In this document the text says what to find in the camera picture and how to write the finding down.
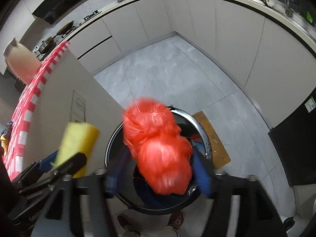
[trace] wooden cutting board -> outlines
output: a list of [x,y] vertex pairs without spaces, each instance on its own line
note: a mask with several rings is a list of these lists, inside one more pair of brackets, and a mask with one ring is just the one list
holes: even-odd
[[230,162],[230,157],[228,156],[227,151],[225,150],[221,140],[217,136],[214,128],[205,116],[204,112],[199,111],[195,113],[193,117],[201,124],[209,137],[213,153],[214,166],[216,168],[221,168],[222,166]]

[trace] checkered tablecloth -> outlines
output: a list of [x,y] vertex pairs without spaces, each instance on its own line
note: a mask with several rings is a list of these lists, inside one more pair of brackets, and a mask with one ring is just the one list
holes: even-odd
[[10,180],[13,180],[22,171],[23,153],[26,145],[27,133],[30,129],[32,115],[38,98],[55,68],[59,58],[68,48],[69,42],[61,42],[45,60],[34,76],[32,82],[25,87],[18,105],[12,116],[13,128],[8,147],[8,153],[3,158]]

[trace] plastic bag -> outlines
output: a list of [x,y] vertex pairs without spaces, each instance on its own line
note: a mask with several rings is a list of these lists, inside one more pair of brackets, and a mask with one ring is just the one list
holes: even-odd
[[124,111],[123,121],[124,144],[153,191],[184,194],[192,177],[192,146],[167,106],[139,99]]
[[180,134],[172,112],[154,99],[141,98],[123,113],[124,144],[137,160],[139,147],[148,139],[161,133]]
[[192,177],[192,147],[182,136],[160,135],[144,142],[138,154],[138,170],[157,194],[185,193]]

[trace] green object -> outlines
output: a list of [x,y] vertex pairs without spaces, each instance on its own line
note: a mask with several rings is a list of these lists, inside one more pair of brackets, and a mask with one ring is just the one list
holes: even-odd
[[309,12],[307,12],[307,14],[306,14],[306,20],[307,20],[310,24],[313,24],[313,18],[312,18],[312,16],[309,14]]

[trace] kettle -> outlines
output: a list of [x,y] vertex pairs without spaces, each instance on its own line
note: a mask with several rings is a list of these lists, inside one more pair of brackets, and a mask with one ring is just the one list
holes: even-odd
[[3,55],[10,70],[26,85],[29,85],[41,66],[41,62],[15,38],[8,43]]

